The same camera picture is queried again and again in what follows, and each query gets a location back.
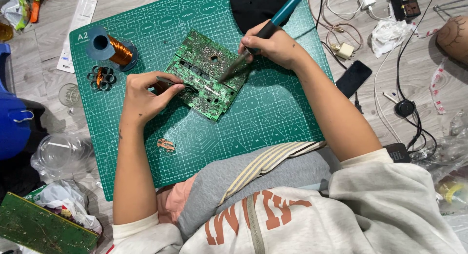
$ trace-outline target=green circuit board piece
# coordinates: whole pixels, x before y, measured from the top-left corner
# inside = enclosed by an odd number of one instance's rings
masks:
[[[243,63],[229,80],[218,83],[218,78],[237,57],[237,54],[192,29],[170,61],[166,72],[183,79],[184,84],[195,89],[178,94],[185,104],[208,119],[217,121],[231,106],[247,80],[249,70],[247,64]]]
[[[88,254],[99,235],[8,192],[0,206],[0,236],[43,254]]]

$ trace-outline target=person's left hand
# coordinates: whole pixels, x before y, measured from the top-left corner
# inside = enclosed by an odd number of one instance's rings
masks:
[[[167,83],[159,81],[156,76],[178,84],[169,87]],[[134,125],[143,128],[149,120],[167,106],[176,94],[185,89],[183,83],[182,79],[173,74],[160,71],[128,75],[120,125]],[[148,91],[148,88],[151,87],[158,91],[158,95]]]

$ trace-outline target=smartphone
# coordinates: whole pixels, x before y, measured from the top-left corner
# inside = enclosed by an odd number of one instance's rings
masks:
[[[372,69],[356,60],[336,82],[336,87],[350,98],[372,74]]]

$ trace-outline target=hand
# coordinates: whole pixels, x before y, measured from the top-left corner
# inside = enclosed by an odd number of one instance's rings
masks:
[[[178,84],[169,87],[167,83],[158,81],[156,76],[167,78]],[[167,106],[176,94],[185,89],[183,83],[182,79],[160,71],[128,75],[120,125],[143,128],[149,120]],[[158,91],[158,95],[148,91],[151,87]]]
[[[262,56],[269,58],[286,69],[295,69],[298,62],[303,59],[310,59],[307,51],[280,27],[273,33],[270,39],[261,39],[254,36],[260,32],[268,21],[269,19],[247,31],[239,44],[238,54],[244,52],[246,50],[245,47],[258,48]],[[252,62],[253,56],[249,55],[246,60],[247,63]]]

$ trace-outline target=tweezers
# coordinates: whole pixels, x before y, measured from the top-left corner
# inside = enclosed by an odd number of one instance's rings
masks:
[[[162,77],[160,77],[160,76],[156,76],[156,78],[157,78],[159,81],[165,82],[165,83],[167,83],[167,84],[171,84],[171,85],[177,84],[177,83],[175,83],[175,82],[173,82],[173,81],[171,81],[171,80],[162,78]],[[195,94],[195,95],[198,95],[198,90],[195,89],[192,85],[190,85],[190,84],[185,84],[185,83],[184,83],[184,85],[185,85],[185,89],[186,89],[188,92],[193,93],[193,94]]]

